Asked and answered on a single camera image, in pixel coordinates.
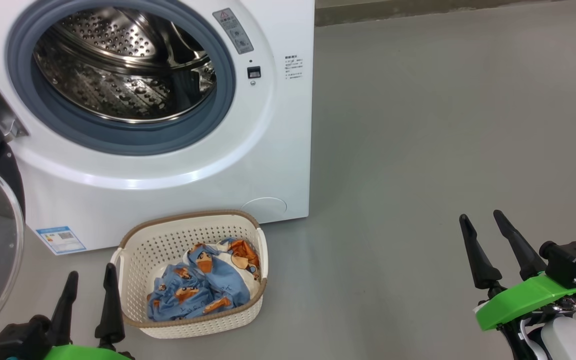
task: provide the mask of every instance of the laundry basket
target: laundry basket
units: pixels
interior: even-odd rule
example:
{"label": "laundry basket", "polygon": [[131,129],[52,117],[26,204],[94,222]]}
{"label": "laundry basket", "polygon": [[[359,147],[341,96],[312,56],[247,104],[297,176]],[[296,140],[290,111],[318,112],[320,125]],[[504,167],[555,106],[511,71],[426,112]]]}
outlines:
{"label": "laundry basket", "polygon": [[[195,244],[215,244],[228,238],[247,240],[259,257],[261,285],[249,303],[193,319],[148,319],[146,296],[153,292],[155,278],[162,276],[168,265],[178,264]],[[254,217],[240,210],[194,212],[142,223],[126,234],[110,262],[119,269],[123,321],[158,339],[199,337],[249,324],[259,314],[268,279],[264,232]]]}

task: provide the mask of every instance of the warning label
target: warning label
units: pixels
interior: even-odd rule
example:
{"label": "warning label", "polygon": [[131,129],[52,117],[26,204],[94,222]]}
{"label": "warning label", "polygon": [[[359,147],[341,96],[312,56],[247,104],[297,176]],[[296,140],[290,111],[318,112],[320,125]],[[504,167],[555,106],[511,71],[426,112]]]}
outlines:
{"label": "warning label", "polygon": [[55,255],[86,250],[86,246],[77,239],[70,227],[40,228],[36,232]]}
{"label": "warning label", "polygon": [[299,55],[284,56],[285,59],[285,79],[299,79],[304,77],[304,59]]}
{"label": "warning label", "polygon": [[240,23],[230,7],[215,11],[212,16],[217,19],[219,25],[228,34],[230,41],[232,41],[239,54],[249,53],[254,50],[246,31],[242,27],[242,23]]}

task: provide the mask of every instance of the concrete floor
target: concrete floor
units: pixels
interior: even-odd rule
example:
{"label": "concrete floor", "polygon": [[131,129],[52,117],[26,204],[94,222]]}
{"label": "concrete floor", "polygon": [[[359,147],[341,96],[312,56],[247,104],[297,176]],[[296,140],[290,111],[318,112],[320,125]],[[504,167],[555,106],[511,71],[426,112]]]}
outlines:
{"label": "concrete floor", "polygon": [[[126,327],[137,359],[511,358],[482,333],[458,226],[519,282],[501,209],[538,248],[576,240],[576,1],[317,29],[311,215],[263,226],[258,319],[206,337]],[[29,236],[0,315],[51,315],[80,273],[72,338],[94,346],[112,250],[53,256]]]}

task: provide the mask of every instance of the blue label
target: blue label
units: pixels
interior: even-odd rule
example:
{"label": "blue label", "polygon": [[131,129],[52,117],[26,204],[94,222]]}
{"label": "blue label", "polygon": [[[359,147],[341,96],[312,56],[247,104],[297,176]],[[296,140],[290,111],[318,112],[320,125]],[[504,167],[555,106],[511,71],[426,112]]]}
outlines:
{"label": "blue label", "polygon": [[86,250],[86,246],[82,244],[70,227],[39,228],[35,231],[55,255]]}

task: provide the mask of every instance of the front-loading washing machine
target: front-loading washing machine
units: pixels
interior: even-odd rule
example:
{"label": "front-loading washing machine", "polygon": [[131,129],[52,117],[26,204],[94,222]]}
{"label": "front-loading washing machine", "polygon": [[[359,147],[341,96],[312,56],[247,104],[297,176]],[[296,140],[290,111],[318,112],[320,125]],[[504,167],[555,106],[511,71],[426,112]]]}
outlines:
{"label": "front-loading washing machine", "polygon": [[314,0],[0,0],[0,159],[55,254],[309,210]]}

